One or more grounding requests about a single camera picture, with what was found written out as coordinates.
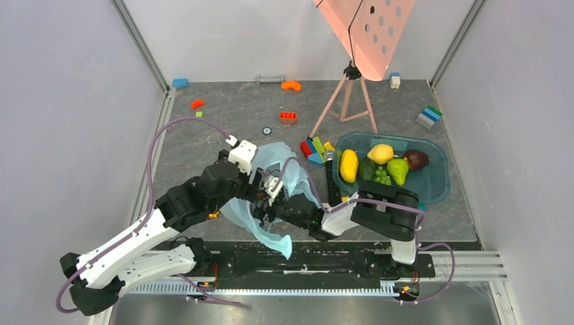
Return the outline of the light blue plastic bag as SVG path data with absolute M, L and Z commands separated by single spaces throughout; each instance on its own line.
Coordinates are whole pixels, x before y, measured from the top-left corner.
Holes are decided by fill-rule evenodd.
M 258 168 L 264 172 L 263 193 L 271 194 L 273 207 L 279 206 L 280 194 L 284 194 L 287 198 L 295 194 L 303 194 L 316 207 L 322 207 L 308 170 L 302 166 L 296 154 L 286 143 L 272 142 L 259 146 L 252 162 L 252 171 L 255 172 Z M 249 201 L 233 198 L 221 208 L 221 212 L 233 224 L 248 230 L 264 246 L 289 259 L 292 255 L 291 237 L 263 230 L 250 207 Z

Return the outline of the yellow fake fruit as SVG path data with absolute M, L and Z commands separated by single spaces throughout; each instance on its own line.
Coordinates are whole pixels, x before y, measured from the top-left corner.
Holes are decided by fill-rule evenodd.
M 340 160 L 340 177 L 346 183 L 354 183 L 357 177 L 359 160 L 355 151 L 346 149 L 343 151 Z

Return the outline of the yellow fake lemon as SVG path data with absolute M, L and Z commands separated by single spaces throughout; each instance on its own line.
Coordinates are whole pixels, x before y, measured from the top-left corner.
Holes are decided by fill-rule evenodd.
M 376 144 L 367 153 L 367 157 L 378 165 L 384 165 L 394 159 L 394 149 L 388 144 Z

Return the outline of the green fake fruit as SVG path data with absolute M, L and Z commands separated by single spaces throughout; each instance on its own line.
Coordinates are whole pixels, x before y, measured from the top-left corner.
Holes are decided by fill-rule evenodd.
M 394 158 L 387 163 L 387 173 L 398 186 L 403 186 L 409 172 L 407 163 L 402 158 Z

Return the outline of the dark red fake apple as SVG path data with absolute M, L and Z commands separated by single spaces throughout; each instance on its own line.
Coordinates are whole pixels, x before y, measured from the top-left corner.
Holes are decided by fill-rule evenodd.
M 403 154 L 403 160 L 410 171 L 419 171 L 430 163 L 428 155 L 420 150 L 407 150 Z

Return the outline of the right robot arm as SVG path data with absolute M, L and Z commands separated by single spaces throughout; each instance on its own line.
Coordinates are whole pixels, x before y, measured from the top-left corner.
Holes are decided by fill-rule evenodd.
M 418 268 L 416 231 L 422 215 L 418 195 L 410 190 L 363 181 L 358 191 L 333 207 L 320 206 L 304 193 L 277 198 L 264 195 L 252 210 L 260 221 L 285 221 L 306 230 L 320 242 L 338 238 L 344 232 L 362 226 L 391 241 L 391 268 L 399 276 L 408 276 Z

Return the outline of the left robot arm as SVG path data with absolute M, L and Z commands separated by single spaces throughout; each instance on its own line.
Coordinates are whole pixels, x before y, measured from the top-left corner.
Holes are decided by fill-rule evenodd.
M 242 144 L 222 150 L 202 174 L 168 190 L 146 214 L 113 239 L 89 253 L 67 253 L 60 265 L 67 277 L 74 310 L 93 316 L 147 282 L 193 272 L 209 273 L 211 253 L 204 241 L 187 242 L 151 257 L 142 255 L 193 225 L 205 222 L 231 199 L 257 199 L 259 186 L 250 182 L 257 148 Z

